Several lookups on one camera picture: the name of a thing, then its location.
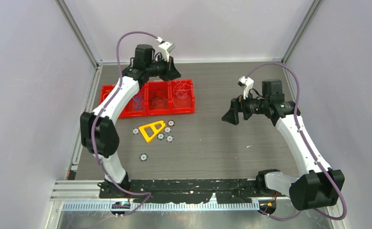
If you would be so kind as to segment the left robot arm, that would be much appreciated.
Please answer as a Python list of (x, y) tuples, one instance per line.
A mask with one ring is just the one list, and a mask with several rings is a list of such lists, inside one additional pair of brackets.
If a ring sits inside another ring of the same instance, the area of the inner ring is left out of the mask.
[(93, 111), (80, 116), (81, 144), (94, 155), (105, 174), (105, 184), (119, 198), (130, 190), (127, 171), (118, 157), (119, 136), (115, 124), (124, 108), (151, 77), (171, 81), (181, 77), (170, 52), (174, 44), (161, 42), (156, 51), (151, 45), (139, 44), (130, 64), (119, 69), (120, 77), (107, 98)]

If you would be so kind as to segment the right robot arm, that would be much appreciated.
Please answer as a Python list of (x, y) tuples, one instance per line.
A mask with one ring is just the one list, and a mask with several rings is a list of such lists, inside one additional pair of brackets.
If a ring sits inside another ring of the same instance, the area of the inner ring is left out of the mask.
[(285, 139), (298, 167), (298, 177), (278, 169), (259, 171), (256, 190), (262, 196), (276, 191), (290, 198), (296, 210), (334, 206), (345, 181), (341, 170), (334, 170), (321, 156), (309, 137), (296, 104), (286, 101), (280, 80), (262, 81), (262, 93), (253, 96), (254, 81), (242, 76), (238, 80), (243, 94), (231, 100), (222, 121), (239, 124), (239, 114), (248, 120), (253, 114), (264, 115)]

